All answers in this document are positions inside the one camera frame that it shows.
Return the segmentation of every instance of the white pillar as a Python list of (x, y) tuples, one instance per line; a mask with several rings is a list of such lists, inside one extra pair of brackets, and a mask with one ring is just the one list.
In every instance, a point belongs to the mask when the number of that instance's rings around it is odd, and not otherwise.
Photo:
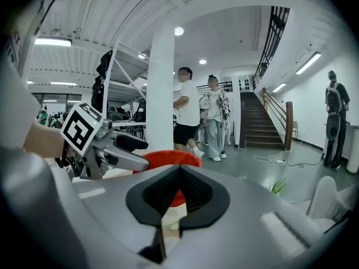
[(232, 76), (232, 90), (234, 115), (234, 144), (235, 147), (239, 147), (241, 134), (241, 92), (238, 76)]
[(173, 150), (174, 27), (159, 23), (147, 75), (146, 131), (149, 152)]

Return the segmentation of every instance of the metal frame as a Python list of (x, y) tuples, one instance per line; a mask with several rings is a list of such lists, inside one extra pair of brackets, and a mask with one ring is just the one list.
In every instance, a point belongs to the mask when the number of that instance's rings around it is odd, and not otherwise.
[(269, 67), (269, 64), (283, 35), (289, 11), (289, 8), (277, 6), (271, 7), (267, 38), (257, 70), (253, 76), (253, 89), (257, 87), (259, 82), (262, 80), (265, 71)]

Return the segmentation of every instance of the stair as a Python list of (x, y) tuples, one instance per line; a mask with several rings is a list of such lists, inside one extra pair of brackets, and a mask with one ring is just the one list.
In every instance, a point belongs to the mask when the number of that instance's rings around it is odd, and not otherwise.
[(242, 92), (241, 101), (246, 102), (246, 147), (284, 150), (275, 126), (257, 96), (253, 92)]

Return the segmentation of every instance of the backpack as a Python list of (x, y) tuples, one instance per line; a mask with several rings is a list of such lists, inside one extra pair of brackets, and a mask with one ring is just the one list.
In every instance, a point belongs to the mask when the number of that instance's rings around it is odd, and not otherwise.
[(339, 83), (336, 82), (333, 87), (328, 86), (328, 93), (325, 97), (326, 111), (328, 113), (339, 113), (343, 108), (343, 101), (337, 90)]

